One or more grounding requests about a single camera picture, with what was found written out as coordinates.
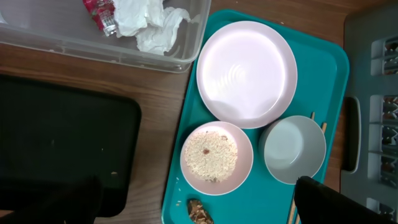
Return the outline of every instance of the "teal tray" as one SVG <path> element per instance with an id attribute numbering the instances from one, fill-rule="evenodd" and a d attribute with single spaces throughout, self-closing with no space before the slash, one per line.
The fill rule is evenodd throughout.
<path id="1" fill-rule="evenodd" d="M 323 182 L 349 74 L 345 52 L 331 42 L 232 10 L 219 11 L 209 17 L 203 42 L 221 27 L 238 21 L 256 21 L 270 26 L 292 48 L 298 68 L 297 89 L 292 103 L 281 118 L 292 115 L 309 117 L 314 111 L 315 121 L 319 125 L 324 121 L 328 123 L 325 133 L 326 159 L 314 176 L 315 180 Z M 180 168 L 184 140 L 198 126 L 217 120 L 200 98 L 196 69 L 195 61 L 170 166 L 162 207 L 163 223 L 192 223 L 187 212 L 187 200 L 190 198 L 201 200 L 216 224 L 286 223 L 294 186 L 275 180 L 261 162 L 257 145 L 264 128 L 244 130 L 253 145 L 254 162 L 249 177 L 235 191 L 222 196 L 203 195 L 184 179 Z"/>

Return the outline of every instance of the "wooden table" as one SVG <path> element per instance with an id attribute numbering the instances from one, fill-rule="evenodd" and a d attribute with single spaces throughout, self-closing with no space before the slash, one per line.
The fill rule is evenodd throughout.
<path id="1" fill-rule="evenodd" d="M 346 15 L 383 0 L 213 0 L 211 13 L 239 10 L 343 45 Z M 162 223 L 174 138 L 189 73 L 173 74 L 0 45 L 0 73 L 128 96 L 142 109 L 126 208 L 98 223 Z M 345 117 L 335 136 L 326 184 L 340 187 Z"/>

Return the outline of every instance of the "black tray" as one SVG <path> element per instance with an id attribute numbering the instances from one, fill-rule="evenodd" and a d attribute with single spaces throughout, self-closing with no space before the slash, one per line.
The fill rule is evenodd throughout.
<path id="1" fill-rule="evenodd" d="M 98 216 L 126 204 L 141 109 L 132 99 L 0 75 L 0 209 L 97 175 Z"/>

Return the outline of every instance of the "clear plastic container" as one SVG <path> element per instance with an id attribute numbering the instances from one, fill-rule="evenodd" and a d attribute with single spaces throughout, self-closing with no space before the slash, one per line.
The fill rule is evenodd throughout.
<path id="1" fill-rule="evenodd" d="M 140 52 L 135 37 L 106 37 L 83 0 L 1 0 L 0 43 L 165 72 L 186 71 L 199 54 L 211 0 L 165 0 L 186 9 L 177 40 L 165 56 Z"/>

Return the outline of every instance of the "red plastic wrapper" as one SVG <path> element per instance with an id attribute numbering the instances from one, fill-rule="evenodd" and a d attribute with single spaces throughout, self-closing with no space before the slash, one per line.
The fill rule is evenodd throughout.
<path id="1" fill-rule="evenodd" d="M 114 6 L 112 0 L 83 0 L 91 18 L 97 23 L 100 30 L 103 30 L 106 36 L 116 32 L 116 23 L 114 21 Z"/>

